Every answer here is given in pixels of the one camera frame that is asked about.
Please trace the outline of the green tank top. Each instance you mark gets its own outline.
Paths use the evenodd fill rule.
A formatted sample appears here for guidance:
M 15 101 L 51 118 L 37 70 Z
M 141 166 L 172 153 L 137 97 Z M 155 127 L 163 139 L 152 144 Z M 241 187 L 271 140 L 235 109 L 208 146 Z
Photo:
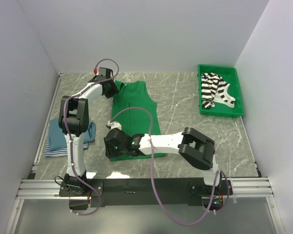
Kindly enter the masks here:
M 157 118 L 157 103 L 149 96 L 146 83 L 144 81 L 132 83 L 115 81 L 115 84 L 119 92 L 113 96 L 111 116 L 114 117 L 121 110 L 129 107 L 143 108 L 153 116 L 151 134 L 160 135 L 161 131 Z M 120 114 L 114 120 L 120 123 L 123 132 L 130 136 L 135 134 L 146 134 L 149 131 L 150 117 L 142 110 L 130 109 Z

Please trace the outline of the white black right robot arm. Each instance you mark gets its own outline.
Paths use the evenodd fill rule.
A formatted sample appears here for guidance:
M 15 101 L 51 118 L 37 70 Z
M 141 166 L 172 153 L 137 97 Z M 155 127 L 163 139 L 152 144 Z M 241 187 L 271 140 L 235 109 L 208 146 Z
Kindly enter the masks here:
M 201 170 L 207 193 L 221 190 L 220 171 L 215 161 L 215 142 L 201 132 L 186 127 L 171 135 L 135 134 L 129 136 L 114 128 L 104 138 L 105 156 L 109 159 L 124 155 L 138 157 L 155 154 L 179 154 L 192 167 Z

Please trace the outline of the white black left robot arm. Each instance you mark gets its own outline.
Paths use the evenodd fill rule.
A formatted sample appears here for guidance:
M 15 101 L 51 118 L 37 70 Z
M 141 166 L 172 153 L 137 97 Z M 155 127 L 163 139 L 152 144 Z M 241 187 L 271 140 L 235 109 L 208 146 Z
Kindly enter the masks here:
M 95 76 L 78 93 L 61 99 L 59 127 L 62 129 L 67 144 L 67 171 L 76 179 L 70 190 L 77 196 L 87 192 L 88 184 L 83 181 L 86 173 L 84 163 L 84 136 L 89 126 L 89 103 L 96 98 L 111 98 L 119 91 L 114 82 L 112 69 L 95 69 Z

